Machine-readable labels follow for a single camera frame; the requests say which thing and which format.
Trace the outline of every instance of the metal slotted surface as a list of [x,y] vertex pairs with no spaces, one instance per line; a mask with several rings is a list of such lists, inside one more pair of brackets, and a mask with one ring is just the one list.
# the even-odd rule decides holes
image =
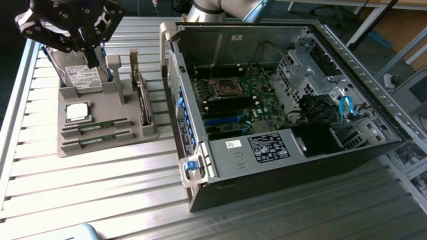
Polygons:
[[67,158],[55,154],[59,78],[28,42],[10,105],[16,111],[2,132],[0,239],[51,239],[50,231],[80,223],[102,239],[426,239],[426,215],[378,160],[345,175],[188,212],[160,75],[158,26],[166,21],[179,18],[126,18],[106,45],[122,56],[123,78],[128,48],[139,49],[160,138]]

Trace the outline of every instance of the white label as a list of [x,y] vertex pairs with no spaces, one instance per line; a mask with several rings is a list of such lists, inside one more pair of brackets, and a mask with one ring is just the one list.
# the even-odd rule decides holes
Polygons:
[[84,132],[84,131],[90,131],[90,130],[95,130],[95,129],[100,129],[102,126],[90,126],[90,127],[86,127],[86,128],[82,128],[80,131]]
[[226,145],[228,149],[234,149],[242,147],[242,142],[240,140],[227,141]]
[[102,86],[102,79],[98,68],[88,68],[87,65],[66,67],[70,80],[76,89],[88,89]]
[[231,41],[240,41],[243,39],[243,35],[232,35]]
[[80,142],[80,144],[86,145],[86,144],[92,144],[92,143],[98,143],[98,142],[102,142],[102,141],[103,141],[103,139],[99,138],[99,139],[95,139],[95,140],[91,140],[91,141],[83,141],[83,142]]

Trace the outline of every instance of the warning label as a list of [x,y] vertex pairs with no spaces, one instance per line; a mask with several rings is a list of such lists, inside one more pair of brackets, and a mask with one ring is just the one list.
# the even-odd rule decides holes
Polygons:
[[66,70],[76,89],[88,89],[102,86],[102,79],[96,67],[90,69],[87,65],[67,66]]
[[248,143],[259,163],[291,157],[279,133],[250,137]]

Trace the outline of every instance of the motherboard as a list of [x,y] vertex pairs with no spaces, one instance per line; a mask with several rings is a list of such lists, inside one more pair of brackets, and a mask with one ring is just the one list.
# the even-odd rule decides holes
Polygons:
[[271,132],[283,126],[283,106],[263,72],[250,66],[240,76],[194,79],[210,140]]

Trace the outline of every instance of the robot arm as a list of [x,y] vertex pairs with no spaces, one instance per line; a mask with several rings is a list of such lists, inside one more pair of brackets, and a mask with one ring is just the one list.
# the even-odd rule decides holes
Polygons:
[[[115,0],[31,0],[30,10],[15,18],[20,33],[64,53],[80,51],[88,68],[100,66],[96,47],[107,42],[126,15]],[[50,22],[68,35],[47,29]]]
[[224,22],[226,12],[246,23],[256,23],[263,19],[275,0],[194,0],[188,22]]

